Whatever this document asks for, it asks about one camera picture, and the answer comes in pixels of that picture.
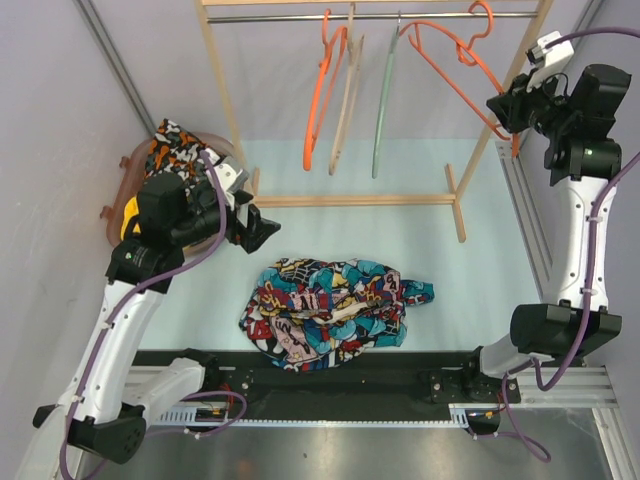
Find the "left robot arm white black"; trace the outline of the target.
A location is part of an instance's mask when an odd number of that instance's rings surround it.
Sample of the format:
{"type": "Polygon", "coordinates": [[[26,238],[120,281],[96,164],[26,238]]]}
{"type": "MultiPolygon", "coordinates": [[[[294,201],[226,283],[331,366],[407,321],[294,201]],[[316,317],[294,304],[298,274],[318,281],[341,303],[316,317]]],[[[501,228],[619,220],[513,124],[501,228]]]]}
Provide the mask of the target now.
{"type": "Polygon", "coordinates": [[[112,252],[101,313],[67,390],[34,415],[37,432],[23,465],[28,473],[52,474],[67,446],[124,464],[150,423],[174,404],[190,394],[207,400],[219,392],[214,357],[196,350],[186,350],[133,392],[125,390],[151,317],[188,266],[184,248],[212,238],[252,253],[281,228],[242,190],[205,180],[193,194],[198,211],[189,205],[185,181],[173,173],[151,177],[137,193],[133,222],[140,230],[112,252]]]}

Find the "comic print shorts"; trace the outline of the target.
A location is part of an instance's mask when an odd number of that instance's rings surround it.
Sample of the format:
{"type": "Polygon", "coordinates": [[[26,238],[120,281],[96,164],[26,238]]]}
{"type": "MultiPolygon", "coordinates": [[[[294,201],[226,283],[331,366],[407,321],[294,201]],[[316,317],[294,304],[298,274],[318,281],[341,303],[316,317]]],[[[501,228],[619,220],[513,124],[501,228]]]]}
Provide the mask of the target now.
{"type": "Polygon", "coordinates": [[[239,328],[278,368],[326,370],[401,346],[408,308],[434,298],[432,284],[375,261],[282,258],[260,273],[239,328]]]}

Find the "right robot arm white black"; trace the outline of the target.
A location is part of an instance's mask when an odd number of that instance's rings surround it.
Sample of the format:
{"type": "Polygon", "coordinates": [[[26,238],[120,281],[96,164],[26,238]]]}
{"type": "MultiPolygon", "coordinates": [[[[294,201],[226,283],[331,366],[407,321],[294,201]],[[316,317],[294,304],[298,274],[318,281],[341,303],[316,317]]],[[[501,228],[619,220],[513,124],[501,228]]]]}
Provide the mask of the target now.
{"type": "Polygon", "coordinates": [[[552,269],[541,302],[517,306],[508,334],[477,349],[477,367],[461,376],[462,391],[473,401],[493,394],[497,379],[557,360],[556,373],[537,380],[547,391],[575,358],[604,346],[622,328],[604,280],[608,216],[623,174],[621,147],[609,133],[632,77],[592,64],[564,93],[557,91],[556,74],[535,87],[532,78],[518,75],[486,105],[508,132],[533,129],[549,141],[544,167],[560,215],[552,269]]]}

